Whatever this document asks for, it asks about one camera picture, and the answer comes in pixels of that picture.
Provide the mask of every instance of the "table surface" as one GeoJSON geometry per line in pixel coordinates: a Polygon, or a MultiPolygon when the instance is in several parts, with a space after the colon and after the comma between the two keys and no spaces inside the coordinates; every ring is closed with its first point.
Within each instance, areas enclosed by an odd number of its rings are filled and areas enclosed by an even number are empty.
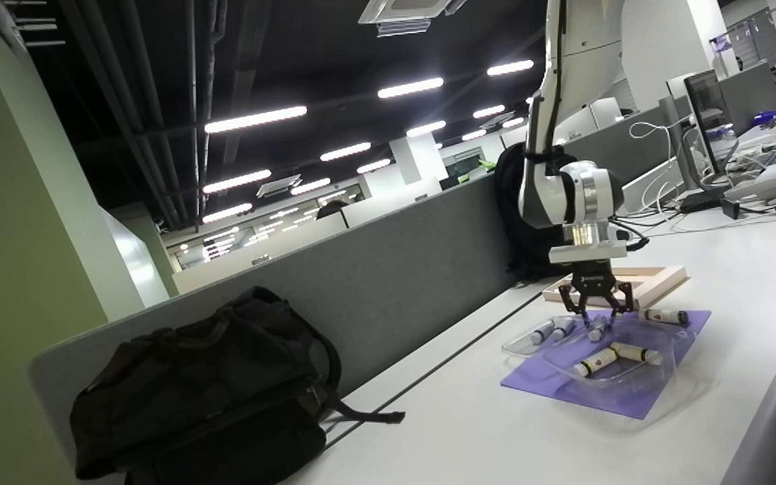
{"type": "Polygon", "coordinates": [[[400,425],[345,427],[288,483],[722,483],[776,373],[776,217],[707,210],[649,235],[629,263],[680,263],[690,275],[663,305],[711,310],[679,368],[683,386],[663,391],[649,422],[500,388],[519,363],[500,345],[563,313],[540,299],[523,307],[536,287],[507,290],[349,396],[375,407],[400,388],[391,403],[406,411],[400,425]]]}

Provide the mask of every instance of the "ceiling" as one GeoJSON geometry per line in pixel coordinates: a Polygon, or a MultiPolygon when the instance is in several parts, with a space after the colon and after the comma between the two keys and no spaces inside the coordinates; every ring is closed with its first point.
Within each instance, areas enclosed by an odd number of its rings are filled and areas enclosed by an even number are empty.
{"type": "Polygon", "coordinates": [[[540,69],[486,77],[486,64],[539,59],[544,0],[465,0],[426,35],[379,39],[357,15],[365,0],[12,0],[15,18],[53,15],[63,39],[30,47],[55,112],[104,206],[146,202],[167,229],[256,202],[256,186],[205,196],[200,186],[270,167],[345,181],[387,155],[387,139],[443,119],[455,142],[480,126],[472,111],[523,112],[540,69]],[[377,99],[377,88],[441,74],[443,88],[377,99]],[[202,131],[209,119],[307,105],[297,120],[236,134],[202,131]],[[327,147],[372,150],[323,163],[327,147]]]}

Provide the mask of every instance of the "gray partition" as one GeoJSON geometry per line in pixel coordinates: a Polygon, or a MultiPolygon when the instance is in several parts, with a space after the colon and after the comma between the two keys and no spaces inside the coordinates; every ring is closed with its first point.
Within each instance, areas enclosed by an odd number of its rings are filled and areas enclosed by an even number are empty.
{"type": "Polygon", "coordinates": [[[768,62],[718,80],[718,90],[734,134],[745,131],[757,112],[776,107],[776,77],[768,62]]]}
{"type": "Polygon", "coordinates": [[[36,355],[31,381],[63,449],[72,453],[72,398],[119,341],[200,321],[253,284],[278,290],[333,340],[342,391],[365,381],[507,284],[508,256],[489,186],[489,177],[461,186],[36,355]]]}
{"type": "MultiPolygon", "coordinates": [[[[679,115],[686,115],[686,99],[676,99],[679,115]]],[[[644,139],[632,139],[627,134],[629,123],[649,120],[649,123],[666,123],[659,107],[627,115],[606,130],[597,130],[581,139],[574,139],[565,144],[565,150],[577,159],[593,159],[600,167],[609,170],[610,181],[617,186],[629,183],[632,177],[649,173],[659,162],[667,159],[667,142],[663,131],[655,131],[644,139]]]]}

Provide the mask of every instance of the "robotic arm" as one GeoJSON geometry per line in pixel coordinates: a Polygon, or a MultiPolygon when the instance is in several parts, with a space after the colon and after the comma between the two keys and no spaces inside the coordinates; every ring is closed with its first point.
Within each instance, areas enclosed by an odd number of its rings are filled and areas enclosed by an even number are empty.
{"type": "Polygon", "coordinates": [[[571,245],[551,248],[550,260],[571,266],[574,276],[561,287],[561,299],[585,321],[589,297],[606,299],[613,313],[632,310],[629,284],[617,282],[609,263],[627,252],[609,229],[621,194],[606,170],[574,162],[551,134],[557,120],[597,99],[618,77],[621,2],[547,0],[544,84],[530,99],[519,186],[524,224],[565,227],[571,245]]]}

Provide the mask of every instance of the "ceiling light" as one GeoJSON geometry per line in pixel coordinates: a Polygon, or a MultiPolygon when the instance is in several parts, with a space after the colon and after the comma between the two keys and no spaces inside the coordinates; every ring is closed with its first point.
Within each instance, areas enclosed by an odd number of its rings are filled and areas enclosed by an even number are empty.
{"type": "Polygon", "coordinates": [[[67,46],[67,39],[26,39],[26,47],[51,47],[51,46],[67,46]]]}
{"type": "Polygon", "coordinates": [[[222,210],[218,210],[218,212],[205,216],[202,224],[212,224],[212,221],[221,221],[221,217],[235,217],[235,216],[248,212],[248,210],[253,210],[249,202],[245,202],[245,204],[230,204],[230,206],[222,206],[222,210]]]}
{"type": "Polygon", "coordinates": [[[391,99],[391,97],[406,97],[406,93],[416,93],[416,90],[434,90],[443,85],[443,77],[423,77],[414,84],[398,84],[398,85],[384,85],[377,90],[379,99],[391,99]]]}
{"type": "Polygon", "coordinates": [[[524,123],[524,119],[508,119],[508,120],[500,123],[500,130],[515,130],[515,126],[523,126],[523,123],[524,123]]]}
{"type": "Polygon", "coordinates": [[[345,147],[337,147],[337,150],[326,150],[318,159],[319,162],[333,162],[333,159],[345,159],[345,155],[353,155],[353,152],[363,152],[368,147],[372,147],[368,142],[354,142],[354,144],[345,144],[345,147]]]}
{"type": "Polygon", "coordinates": [[[323,186],[330,186],[330,177],[318,177],[311,183],[302,183],[302,186],[290,187],[290,194],[307,194],[307,192],[315,192],[315,187],[323,187],[323,186]]]}
{"type": "Polygon", "coordinates": [[[391,159],[377,159],[377,162],[361,163],[357,173],[361,173],[361,174],[363,174],[363,173],[375,173],[375,170],[381,170],[381,167],[387,167],[387,163],[391,163],[391,159]]]}
{"type": "Polygon", "coordinates": [[[516,62],[486,68],[486,74],[497,77],[497,74],[512,74],[512,73],[523,73],[523,69],[530,69],[530,68],[532,68],[532,59],[516,59],[516,62]]]}
{"type": "Polygon", "coordinates": [[[489,115],[497,115],[500,111],[503,105],[480,107],[472,112],[472,119],[489,119],[489,115]]]}
{"type": "Polygon", "coordinates": [[[337,200],[337,196],[345,196],[345,192],[333,192],[333,194],[318,196],[315,202],[318,202],[318,204],[327,204],[327,202],[337,200]]]}
{"type": "Polygon", "coordinates": [[[441,119],[439,119],[439,120],[431,120],[431,123],[412,126],[412,130],[406,131],[406,136],[420,136],[420,134],[439,131],[439,130],[443,130],[443,120],[441,120],[441,119]]]}
{"type": "Polygon", "coordinates": [[[274,123],[274,120],[286,120],[286,119],[302,119],[305,112],[307,112],[307,105],[290,105],[290,107],[279,107],[279,111],[264,111],[264,112],[249,112],[249,115],[209,120],[209,123],[205,123],[205,131],[209,131],[209,134],[214,134],[214,131],[235,131],[235,130],[248,130],[248,126],[259,126],[259,123],[274,123]]]}
{"type": "Polygon", "coordinates": [[[465,131],[462,139],[474,139],[474,136],[481,136],[486,134],[485,130],[474,130],[474,131],[465,131]]]}
{"type": "Polygon", "coordinates": [[[15,26],[19,33],[55,33],[59,26],[55,26],[55,20],[47,20],[47,23],[19,23],[15,26]]]}
{"type": "Polygon", "coordinates": [[[278,210],[278,212],[270,216],[270,221],[278,221],[278,217],[286,217],[286,216],[294,216],[294,212],[298,212],[298,206],[278,210]]]}
{"type": "Polygon", "coordinates": [[[256,173],[245,173],[245,174],[236,174],[236,177],[208,183],[202,192],[205,194],[218,194],[218,192],[229,192],[235,186],[259,183],[259,181],[266,181],[266,177],[271,177],[271,170],[256,170],[256,173]]]}

